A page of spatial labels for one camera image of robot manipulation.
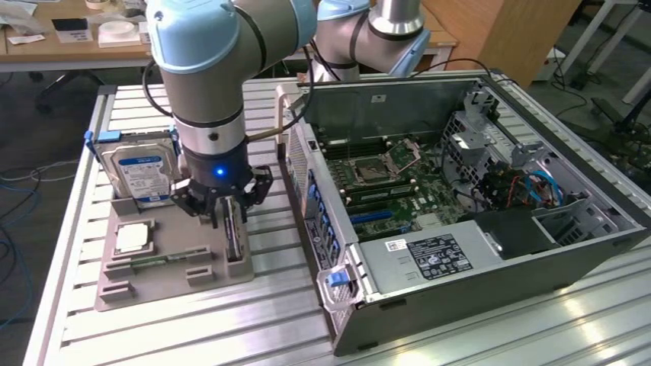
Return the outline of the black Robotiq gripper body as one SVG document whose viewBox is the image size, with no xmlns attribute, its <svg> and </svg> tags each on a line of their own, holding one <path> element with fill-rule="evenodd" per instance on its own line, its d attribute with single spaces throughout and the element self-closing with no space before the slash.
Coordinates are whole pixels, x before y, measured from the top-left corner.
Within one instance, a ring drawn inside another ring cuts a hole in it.
<svg viewBox="0 0 651 366">
<path fill-rule="evenodd" d="M 240 194 L 252 179 L 247 142 L 228 152 L 207 155 L 183 147 L 191 179 L 219 197 Z"/>
</svg>

